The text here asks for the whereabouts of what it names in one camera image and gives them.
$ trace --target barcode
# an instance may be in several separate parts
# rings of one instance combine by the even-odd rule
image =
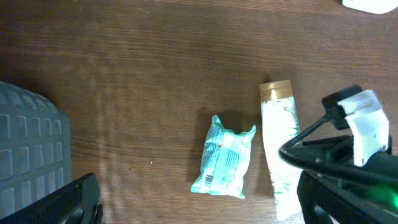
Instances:
[[[210,187],[211,181],[213,181],[213,176],[212,175],[206,175],[205,186]]]

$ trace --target wooden table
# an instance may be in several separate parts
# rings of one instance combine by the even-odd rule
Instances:
[[[264,82],[292,81],[303,128],[323,115],[322,97],[353,83],[376,90],[398,139],[398,10],[372,15],[337,0],[1,2],[3,80],[69,114],[73,178],[96,174],[106,223],[277,222]],[[214,114],[235,131],[257,126],[245,200],[190,193]],[[325,126],[312,138],[336,134]]]

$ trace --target white object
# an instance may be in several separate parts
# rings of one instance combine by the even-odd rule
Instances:
[[[376,152],[388,148],[389,122],[372,90],[365,90],[338,104],[347,114],[354,135],[354,165],[362,167]]]
[[[398,7],[398,0],[343,0],[343,5],[374,14],[384,14]]]

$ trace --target plastic soap wrapper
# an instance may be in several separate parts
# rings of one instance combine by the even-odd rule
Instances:
[[[192,184],[191,192],[244,199],[243,176],[248,171],[255,133],[256,126],[253,126],[250,132],[235,134],[225,129],[214,115],[205,141],[200,175]]]
[[[284,162],[279,148],[300,132],[290,80],[260,85],[262,139],[276,202],[277,219],[300,211],[297,185],[302,170]]]

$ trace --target gray plastic basket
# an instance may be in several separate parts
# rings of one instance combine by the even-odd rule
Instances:
[[[0,219],[72,181],[65,112],[0,82]]]

